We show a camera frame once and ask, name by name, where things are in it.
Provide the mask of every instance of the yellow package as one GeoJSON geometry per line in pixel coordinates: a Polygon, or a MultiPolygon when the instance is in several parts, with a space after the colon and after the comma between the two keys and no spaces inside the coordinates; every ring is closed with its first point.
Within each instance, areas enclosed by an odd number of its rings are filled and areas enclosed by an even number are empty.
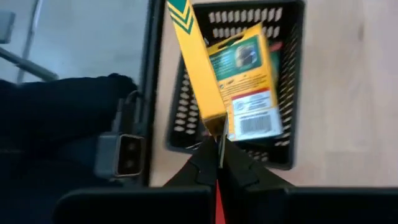
{"type": "Polygon", "coordinates": [[[229,140],[282,134],[272,65],[262,24],[208,48],[228,112],[229,140]]]}
{"type": "Polygon", "coordinates": [[[193,8],[189,0],[169,0],[167,5],[203,124],[213,136],[222,135],[226,110],[193,8]]]}

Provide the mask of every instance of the wooden floor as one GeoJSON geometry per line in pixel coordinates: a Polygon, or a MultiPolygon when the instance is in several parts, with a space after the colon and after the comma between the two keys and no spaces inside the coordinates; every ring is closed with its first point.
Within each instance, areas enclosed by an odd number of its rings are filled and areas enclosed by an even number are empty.
{"type": "MultiPolygon", "coordinates": [[[[396,0],[307,1],[295,167],[276,174],[296,185],[398,186],[397,27],[396,0]]],[[[177,48],[166,13],[152,185],[189,158],[165,149],[177,48]]]]}

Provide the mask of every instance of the green chevron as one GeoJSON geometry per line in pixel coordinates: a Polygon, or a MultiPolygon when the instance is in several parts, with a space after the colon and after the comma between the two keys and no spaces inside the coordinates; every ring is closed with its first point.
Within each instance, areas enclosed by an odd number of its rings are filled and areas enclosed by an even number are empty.
{"type": "Polygon", "coordinates": [[[169,3],[174,6],[181,14],[184,14],[185,5],[187,0],[169,0],[169,3]]]}
{"type": "Polygon", "coordinates": [[[189,20],[189,15],[190,15],[190,12],[191,12],[191,9],[190,9],[190,8],[188,8],[187,15],[185,16],[185,18],[182,18],[182,17],[181,17],[178,13],[176,13],[171,7],[169,7],[169,11],[170,11],[173,15],[175,15],[175,17],[179,18],[179,19],[181,20],[181,22],[183,22],[183,24],[187,24],[187,22],[188,22],[188,20],[189,20]]]}
{"type": "Polygon", "coordinates": [[[185,28],[178,20],[174,19],[173,17],[172,17],[172,20],[173,20],[177,25],[179,25],[187,34],[191,34],[192,25],[193,25],[193,18],[191,19],[191,23],[189,24],[188,29],[185,28]]]}

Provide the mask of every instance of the gray floor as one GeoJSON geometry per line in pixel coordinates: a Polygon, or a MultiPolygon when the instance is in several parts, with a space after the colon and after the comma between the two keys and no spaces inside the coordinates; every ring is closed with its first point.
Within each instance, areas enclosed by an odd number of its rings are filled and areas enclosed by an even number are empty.
{"type": "MultiPolygon", "coordinates": [[[[34,0],[0,0],[17,14],[5,49],[22,55],[34,0]]],[[[29,59],[60,75],[97,77],[112,72],[139,79],[148,0],[44,0],[29,59]]],[[[18,69],[0,58],[0,78],[18,69]]],[[[26,73],[24,82],[39,81],[26,73]]]]}

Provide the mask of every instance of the barcode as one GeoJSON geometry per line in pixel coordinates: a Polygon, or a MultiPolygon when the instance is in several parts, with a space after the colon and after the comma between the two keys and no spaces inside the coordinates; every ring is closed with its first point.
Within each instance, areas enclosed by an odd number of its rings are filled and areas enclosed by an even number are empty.
{"type": "Polygon", "coordinates": [[[242,134],[267,133],[271,130],[271,116],[269,114],[241,120],[242,134]]]}

